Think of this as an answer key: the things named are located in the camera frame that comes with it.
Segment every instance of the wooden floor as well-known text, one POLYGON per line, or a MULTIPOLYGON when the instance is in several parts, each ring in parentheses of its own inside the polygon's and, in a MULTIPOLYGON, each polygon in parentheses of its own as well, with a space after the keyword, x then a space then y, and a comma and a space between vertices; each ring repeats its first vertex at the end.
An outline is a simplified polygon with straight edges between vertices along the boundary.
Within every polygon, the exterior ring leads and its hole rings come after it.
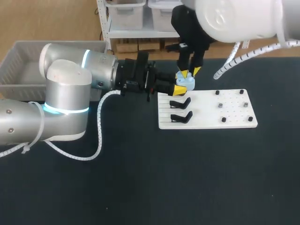
MULTIPOLYGON (((17 40, 99 40, 99 16, 94 15, 96 0, 1 0, 0 61, 17 40)), ((250 49, 238 55, 274 43, 276 40, 251 42, 250 49)), ((215 43, 206 58, 226 58, 233 44, 215 43)), ((136 53, 118 54, 119 59, 136 58, 136 53)), ((272 57, 300 56, 300 49, 280 50, 264 55, 272 57)), ((152 60, 176 60, 176 53, 155 52, 152 60)))

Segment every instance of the white pegboard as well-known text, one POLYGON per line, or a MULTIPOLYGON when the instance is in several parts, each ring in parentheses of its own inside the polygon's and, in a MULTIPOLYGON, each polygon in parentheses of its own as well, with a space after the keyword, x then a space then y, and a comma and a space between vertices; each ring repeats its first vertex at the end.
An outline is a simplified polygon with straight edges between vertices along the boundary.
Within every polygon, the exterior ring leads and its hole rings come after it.
POLYGON ((188 91, 185 96, 168 96, 158 94, 158 122, 160 129, 222 129, 222 128, 255 128, 258 123, 248 93, 240 90, 200 90, 188 91), (184 103, 190 97, 191 103, 185 110, 170 107, 170 100, 184 103), (171 121, 171 114, 185 117, 188 112, 193 117, 187 124, 171 121))

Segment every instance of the metal shelf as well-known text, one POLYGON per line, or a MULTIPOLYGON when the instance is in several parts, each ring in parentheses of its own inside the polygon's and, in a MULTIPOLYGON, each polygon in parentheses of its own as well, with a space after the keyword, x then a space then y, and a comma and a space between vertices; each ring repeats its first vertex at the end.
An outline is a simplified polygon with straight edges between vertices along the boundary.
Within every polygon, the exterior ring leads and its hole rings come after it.
POLYGON ((110 17, 106 17, 105 0, 97 0, 99 18, 104 41, 108 42, 111 49, 111 38, 178 38, 177 32, 161 32, 153 28, 152 12, 150 8, 144 11, 143 28, 141 30, 118 30, 112 26, 110 17))
POLYGON ((118 30, 110 24, 109 38, 178 38, 177 32, 161 32, 154 30, 152 12, 146 8, 143 14, 143 28, 141 30, 118 30))

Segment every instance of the robotic arm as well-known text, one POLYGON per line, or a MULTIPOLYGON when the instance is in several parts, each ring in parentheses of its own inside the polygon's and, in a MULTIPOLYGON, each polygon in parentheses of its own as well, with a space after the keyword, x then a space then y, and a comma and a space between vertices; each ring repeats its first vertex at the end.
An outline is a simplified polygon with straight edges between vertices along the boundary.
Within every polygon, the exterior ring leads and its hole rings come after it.
POLYGON ((86 130, 91 88, 170 96, 185 94, 186 87, 175 85, 175 74, 160 73, 148 63, 147 52, 137 60, 119 63, 113 55, 47 44, 39 60, 46 80, 45 104, 14 100, 0 101, 0 145, 37 141, 72 141, 86 130))
POLYGON ((221 42, 277 35, 281 44, 300 39, 298 0, 182 0, 203 30, 221 42))

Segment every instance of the black bracket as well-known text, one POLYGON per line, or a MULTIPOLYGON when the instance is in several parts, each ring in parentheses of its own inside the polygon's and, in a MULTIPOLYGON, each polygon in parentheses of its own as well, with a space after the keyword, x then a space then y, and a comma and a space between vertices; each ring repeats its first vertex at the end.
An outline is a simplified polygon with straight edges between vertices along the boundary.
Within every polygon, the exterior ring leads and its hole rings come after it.
POLYGON ((187 124, 189 122, 189 120, 192 118, 193 116, 193 112, 190 111, 186 117, 182 117, 182 116, 178 116, 178 115, 171 115, 171 120, 172 122, 178 122, 178 123, 184 123, 187 124))
POLYGON ((186 109, 188 105, 191 103, 191 98, 188 97, 185 101, 185 103, 179 103, 176 101, 170 101, 171 108, 177 108, 177 109, 186 109))

